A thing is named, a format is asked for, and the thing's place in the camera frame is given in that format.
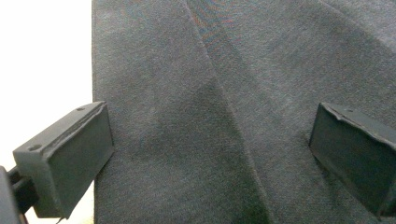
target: white background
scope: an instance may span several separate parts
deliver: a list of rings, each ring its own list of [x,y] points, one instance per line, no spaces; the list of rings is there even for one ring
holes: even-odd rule
[[[13,149],[92,101],[91,72],[91,1],[0,1],[0,165],[11,169]],[[92,214],[90,188],[61,223],[93,223]]]

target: gray fabric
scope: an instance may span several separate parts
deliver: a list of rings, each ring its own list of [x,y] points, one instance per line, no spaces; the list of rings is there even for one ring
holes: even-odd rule
[[[396,127],[394,2],[106,0],[92,14],[93,95],[117,150],[96,223],[378,221],[307,141],[319,102]]]

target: white wall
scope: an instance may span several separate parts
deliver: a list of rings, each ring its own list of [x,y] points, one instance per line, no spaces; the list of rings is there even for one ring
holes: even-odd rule
[[[0,165],[11,169],[13,149],[92,101],[91,72],[91,1],[0,1]],[[61,223],[93,223],[92,197]]]

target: dark gray cloth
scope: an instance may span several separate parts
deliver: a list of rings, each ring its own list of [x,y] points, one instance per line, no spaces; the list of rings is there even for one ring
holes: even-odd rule
[[[92,32],[96,223],[378,221],[307,141],[319,102],[396,127],[394,2],[95,0]]]

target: black rectangular block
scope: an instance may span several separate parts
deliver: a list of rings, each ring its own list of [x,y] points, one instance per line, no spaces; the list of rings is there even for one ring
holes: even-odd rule
[[[73,110],[13,153],[35,184],[37,216],[70,217],[113,153],[106,103]]]
[[[395,215],[395,130],[357,110],[322,103],[310,147],[370,212]]]

